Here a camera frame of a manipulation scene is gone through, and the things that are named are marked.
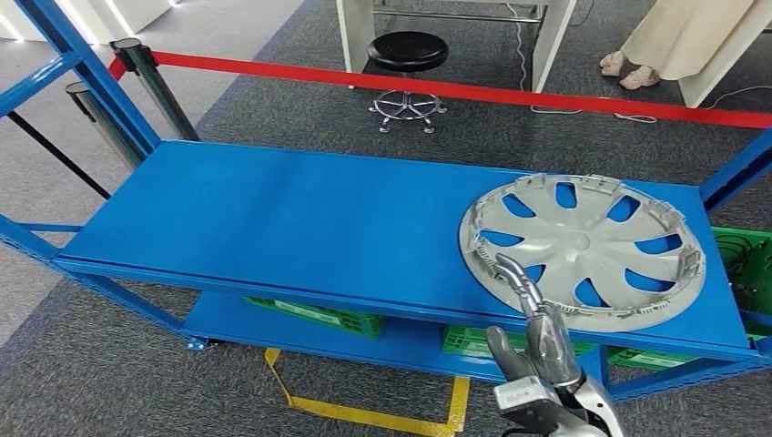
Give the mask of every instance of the stool seat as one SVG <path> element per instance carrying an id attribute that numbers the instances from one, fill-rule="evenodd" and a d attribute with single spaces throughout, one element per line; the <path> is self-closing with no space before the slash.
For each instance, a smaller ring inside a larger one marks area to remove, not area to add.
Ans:
<path id="1" fill-rule="evenodd" d="M 393 32 L 376 38 L 367 54 L 373 64 L 390 71 L 415 73 L 441 66 L 448 59 L 442 38 L 422 32 Z"/>

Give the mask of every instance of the green plastic crate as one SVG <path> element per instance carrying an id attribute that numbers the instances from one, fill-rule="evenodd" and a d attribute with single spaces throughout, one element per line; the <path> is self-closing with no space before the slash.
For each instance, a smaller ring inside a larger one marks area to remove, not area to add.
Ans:
<path id="1" fill-rule="evenodd" d="M 516 351 L 525 349 L 526 340 L 522 334 L 507 332 L 509 342 Z M 575 342 L 576 355 L 581 355 L 594 347 L 591 343 Z M 491 357 L 488 342 L 485 339 L 485 330 L 480 328 L 467 328 L 458 325 L 445 325 L 442 336 L 442 350 L 447 353 L 467 355 L 471 357 Z"/>
<path id="2" fill-rule="evenodd" d="M 360 334 L 371 339 L 377 339 L 378 336 L 381 335 L 381 327 L 384 322 L 383 316 L 375 314 L 365 314 L 348 310 L 333 310 L 314 305 L 289 303 L 282 300 L 256 298 L 253 296 L 244 296 L 244 300 L 264 308 L 323 323 L 333 328 Z"/>
<path id="3" fill-rule="evenodd" d="M 770 244 L 772 233 L 713 228 L 713 234 L 716 237 L 726 273 L 732 282 L 737 305 L 744 310 L 772 314 L 772 278 L 766 271 L 770 261 L 767 257 L 772 255 L 772 244 Z M 753 324 L 746 324 L 746 331 L 748 337 L 754 340 L 760 340 L 772 334 L 771 329 Z M 670 369 L 694 360 L 696 360 L 695 357 L 676 353 L 619 348 L 612 348 L 608 358 L 608 362 L 612 364 L 652 371 Z"/>
<path id="4" fill-rule="evenodd" d="M 713 228 L 737 306 L 772 314 L 772 233 Z M 746 323 L 749 334 L 772 335 L 772 328 Z"/>
<path id="5" fill-rule="evenodd" d="M 650 371 L 661 371 L 694 361 L 695 357 L 676 353 L 639 351 L 636 349 L 614 349 L 608 354 L 608 362 L 617 366 L 636 367 Z"/>
<path id="6" fill-rule="evenodd" d="M 713 234 L 730 277 L 743 274 L 754 248 L 772 241 L 772 233 L 758 230 L 713 228 Z"/>

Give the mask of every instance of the beige skirt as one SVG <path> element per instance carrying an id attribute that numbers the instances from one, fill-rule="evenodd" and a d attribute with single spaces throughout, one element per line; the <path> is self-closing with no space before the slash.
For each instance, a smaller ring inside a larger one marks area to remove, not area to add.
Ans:
<path id="1" fill-rule="evenodd" d="M 657 0 L 622 53 L 667 80 L 699 73 L 754 0 Z"/>

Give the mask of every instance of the metal stanchion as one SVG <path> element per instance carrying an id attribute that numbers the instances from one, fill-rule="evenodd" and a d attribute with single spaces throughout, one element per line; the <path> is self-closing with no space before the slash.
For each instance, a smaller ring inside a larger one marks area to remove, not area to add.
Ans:
<path id="1" fill-rule="evenodd" d="M 153 59 L 150 48 L 143 46 L 136 38 L 124 38 L 110 43 L 116 56 L 124 63 L 126 70 L 139 77 L 139 81 L 161 109 L 168 123 L 182 139 L 200 141 L 196 129 L 182 111 Z"/>
<path id="2" fill-rule="evenodd" d="M 97 100 L 88 86 L 83 82 L 75 82 L 65 88 L 73 101 L 94 123 L 96 130 L 102 138 L 116 151 L 121 160 L 129 169 L 137 168 L 145 158 L 145 154 L 131 141 L 123 128 Z"/>

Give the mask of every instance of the white cable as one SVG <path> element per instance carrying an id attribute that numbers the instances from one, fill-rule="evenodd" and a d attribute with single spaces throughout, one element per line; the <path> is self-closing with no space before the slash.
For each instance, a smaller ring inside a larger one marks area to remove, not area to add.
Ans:
<path id="1" fill-rule="evenodd" d="M 519 17 L 519 15 L 517 15 L 517 11 L 514 9 L 514 7 L 512 7 L 512 5 L 506 4 L 506 6 L 507 6 L 507 9 L 509 9 L 514 14 L 515 18 Z M 523 53 L 523 37 L 521 35 L 523 28 L 520 26 L 520 23 L 515 23 L 515 24 L 517 25 L 517 46 L 515 46 L 515 51 L 517 52 L 517 55 L 520 57 L 520 71 L 523 73 L 520 77 L 520 90 L 525 91 L 525 79 L 528 77 L 528 72 L 525 69 L 525 54 Z M 575 111 L 538 109 L 533 105 L 531 105 L 529 108 L 531 109 L 531 112 L 535 114 L 549 114 L 549 115 L 557 115 L 557 116 L 573 116 L 584 112 L 582 109 L 577 109 Z M 656 118 L 650 117 L 650 116 L 624 116 L 622 114 L 614 113 L 614 117 L 620 120 L 634 121 L 637 123 L 656 123 Z"/>
<path id="2" fill-rule="evenodd" d="M 743 93 L 743 92 L 745 92 L 745 91 L 750 91 L 750 90 L 752 90 L 752 89 L 772 89 L 772 85 L 756 85 L 756 86 L 749 86 L 748 88 L 738 89 L 737 91 L 733 91 L 733 92 L 731 92 L 731 93 L 726 93 L 726 94 L 724 94 L 724 95 L 722 95 L 722 96 L 719 96 L 719 97 L 716 99 L 716 101 L 715 101 L 715 102 L 713 102 L 713 105 L 711 105 L 711 106 L 707 107 L 706 109 L 713 109 L 714 107 L 716 107 L 716 105 L 718 105 L 718 102 L 720 102 L 721 100 L 723 100 L 723 99 L 724 99 L 724 97 L 733 96 L 733 95 L 735 95 L 735 94 L 740 94 L 740 93 Z"/>

